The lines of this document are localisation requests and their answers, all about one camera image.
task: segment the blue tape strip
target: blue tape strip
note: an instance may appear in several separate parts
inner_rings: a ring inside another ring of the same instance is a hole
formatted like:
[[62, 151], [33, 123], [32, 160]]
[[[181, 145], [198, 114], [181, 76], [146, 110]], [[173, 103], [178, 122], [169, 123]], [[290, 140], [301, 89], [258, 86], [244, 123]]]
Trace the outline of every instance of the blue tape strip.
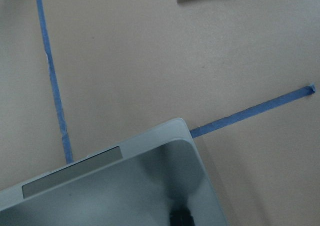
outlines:
[[55, 67], [54, 67], [54, 61], [51, 54], [50, 41], [49, 41], [49, 35], [47, 31], [47, 26], [46, 26], [46, 19], [45, 19], [42, 0], [36, 0], [36, 5], [38, 9], [38, 16], [39, 16], [39, 22], [41, 27], [44, 50], [48, 60], [48, 70], [49, 70], [49, 77], [51, 81], [54, 105], [55, 105], [56, 114], [59, 121], [60, 132], [62, 134], [62, 144], [63, 144], [64, 154], [65, 154], [65, 160], [67, 163], [72, 163], [74, 160], [73, 160], [70, 140], [67, 132], [67, 124], [65, 121], [64, 110], [62, 108], [62, 102], [61, 102]]
[[207, 134], [209, 132], [218, 130], [222, 127], [239, 122], [239, 121], [244, 120], [248, 117], [255, 116], [259, 113], [262, 113], [262, 112], [265, 112], [265, 111], [270, 110], [272, 108], [281, 106], [281, 105], [286, 104], [288, 102], [292, 102], [296, 99], [313, 94], [315, 92], [316, 92], [316, 88], [315, 88], [315, 85], [312, 83], [309, 86], [306, 86], [306, 87], [303, 87], [303, 88], [298, 89], [296, 91], [290, 92], [288, 94], [279, 96], [279, 97], [274, 98], [272, 100], [263, 102], [259, 105], [256, 105], [254, 107], [250, 107], [250, 108], [245, 109], [241, 112], [237, 112], [229, 117], [224, 117], [224, 118], [219, 119], [217, 121], [208, 123], [207, 125], [197, 127], [197, 128], [190, 131], [191, 136], [192, 136], [192, 138], [202, 136], [202, 135]]

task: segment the black object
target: black object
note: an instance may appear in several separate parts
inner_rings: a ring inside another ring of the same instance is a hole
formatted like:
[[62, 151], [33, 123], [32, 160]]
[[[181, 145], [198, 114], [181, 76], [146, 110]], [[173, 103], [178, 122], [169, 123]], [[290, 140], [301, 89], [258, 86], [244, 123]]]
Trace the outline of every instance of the black object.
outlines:
[[189, 209], [181, 209], [170, 213], [170, 226], [195, 226]]

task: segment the blue tape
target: blue tape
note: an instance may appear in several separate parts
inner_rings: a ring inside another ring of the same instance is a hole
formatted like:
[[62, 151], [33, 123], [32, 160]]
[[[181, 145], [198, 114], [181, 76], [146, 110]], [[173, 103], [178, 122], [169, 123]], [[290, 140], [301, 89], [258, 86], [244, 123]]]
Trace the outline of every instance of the blue tape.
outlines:
[[42, 0], [36, 0], [36, 5], [38, 9], [38, 16], [39, 16], [39, 22], [41, 27], [44, 50], [45, 50], [47, 61], [48, 61], [48, 70], [49, 70], [49, 77], [51, 81], [54, 105], [55, 105], [56, 114], [59, 121], [60, 132], [62, 134], [62, 144], [63, 144], [64, 154], [65, 154], [65, 160], [67, 163], [72, 163], [74, 160], [72, 156], [69, 136], [67, 133], [67, 124], [65, 121], [64, 110], [62, 108], [62, 102], [61, 102], [55, 67], [54, 67], [54, 61], [51, 54], [50, 41], [49, 41], [49, 35], [47, 31], [47, 26], [46, 26], [46, 19], [45, 19]]
[[293, 91], [288, 94], [274, 98], [272, 100], [263, 102], [259, 105], [254, 106], [254, 107], [250, 107], [250, 108], [245, 109], [243, 111], [237, 112], [229, 117], [224, 117], [224, 118], [219, 119], [217, 121], [208, 123], [204, 126], [197, 127], [197, 128], [190, 131], [191, 136], [192, 136], [192, 138], [202, 136], [202, 135], [207, 134], [209, 132], [218, 130], [222, 127], [239, 122], [239, 121], [244, 120], [248, 117], [255, 116], [259, 113], [262, 113], [262, 112], [265, 112], [265, 111], [270, 110], [272, 108], [281, 106], [281, 105], [286, 104], [288, 102], [292, 102], [296, 99], [313, 94], [315, 92], [316, 92], [316, 88], [315, 88], [315, 85], [312, 83], [309, 86], [303, 87], [303, 88], [298, 89], [296, 91]]

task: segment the painter's tape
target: painter's tape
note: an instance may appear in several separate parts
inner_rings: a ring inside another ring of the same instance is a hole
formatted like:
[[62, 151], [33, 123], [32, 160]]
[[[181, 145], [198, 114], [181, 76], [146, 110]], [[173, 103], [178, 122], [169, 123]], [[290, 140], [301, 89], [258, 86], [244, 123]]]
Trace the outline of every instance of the painter's tape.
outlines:
[[219, 119], [217, 121], [208, 123], [204, 126], [197, 127], [190, 131], [192, 138], [196, 138], [199, 136], [202, 136], [204, 134], [207, 134], [209, 132], [215, 131], [217, 129], [220, 129], [222, 127], [228, 126], [230, 124], [239, 122], [241, 120], [244, 120], [248, 117], [255, 116], [259, 113], [265, 112], [267, 110], [270, 110], [272, 108], [281, 106], [283, 104], [286, 104], [288, 102], [292, 102], [296, 99], [299, 99], [301, 97], [313, 94], [316, 92], [315, 85], [312, 83], [309, 86], [303, 87], [301, 89], [298, 89], [296, 91], [290, 92], [288, 94], [279, 96], [277, 98], [271, 99], [269, 101], [263, 102], [259, 105], [250, 107], [248, 109], [245, 109], [243, 111], [237, 112], [229, 117], [224, 117], [222, 119]]
[[48, 70], [49, 70], [49, 77], [51, 81], [54, 105], [55, 105], [56, 114], [59, 121], [60, 132], [62, 134], [62, 144], [63, 144], [64, 154], [65, 154], [65, 160], [67, 163], [71, 163], [74, 160], [72, 157], [70, 140], [67, 133], [67, 124], [65, 121], [64, 110], [62, 108], [62, 102], [61, 102], [55, 67], [54, 67], [54, 61], [51, 54], [51, 47], [50, 47], [49, 35], [47, 31], [47, 26], [46, 26], [46, 19], [45, 19], [42, 0], [36, 0], [36, 5], [38, 9], [38, 16], [39, 16], [39, 22], [41, 27], [44, 50], [45, 50], [45, 54], [47, 56], [47, 61], [48, 61]]

